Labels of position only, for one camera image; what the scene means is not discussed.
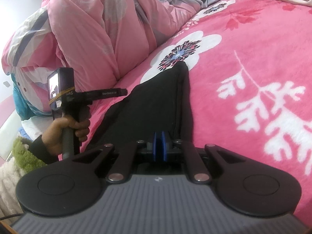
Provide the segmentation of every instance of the gray plastic base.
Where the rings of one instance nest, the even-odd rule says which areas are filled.
[[[195,185],[184,175],[133,175],[125,184],[109,186],[96,204],[81,213],[64,218],[28,213],[13,228],[19,234],[300,234],[306,230],[291,214],[271,219],[239,214],[224,206],[209,186]]]

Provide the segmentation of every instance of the black sleeve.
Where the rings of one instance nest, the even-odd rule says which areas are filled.
[[[51,164],[58,161],[57,156],[52,156],[46,149],[46,146],[43,144],[42,135],[33,141],[29,146],[28,151],[30,151],[36,158],[43,161],[45,164]]]

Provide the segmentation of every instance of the hand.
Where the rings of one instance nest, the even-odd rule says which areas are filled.
[[[77,122],[70,115],[65,115],[62,118],[55,119],[48,129],[42,135],[42,142],[46,146],[48,152],[53,156],[58,156],[62,153],[62,130],[66,127],[76,129],[75,135],[80,142],[85,142],[90,133],[90,120],[85,119],[82,122]]]

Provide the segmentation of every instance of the black fabric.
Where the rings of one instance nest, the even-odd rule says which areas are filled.
[[[29,146],[30,151],[36,158],[43,161],[45,164],[51,164],[58,161],[58,157],[49,154],[46,146],[42,142],[42,135],[33,141]]]
[[[192,141],[189,93],[188,67],[185,62],[177,62],[112,105],[87,149],[105,143],[122,146],[148,140],[158,131],[168,131],[172,139]]]

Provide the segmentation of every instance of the device screen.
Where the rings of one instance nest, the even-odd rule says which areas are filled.
[[[49,97],[54,98],[59,93],[58,73],[49,79]]]

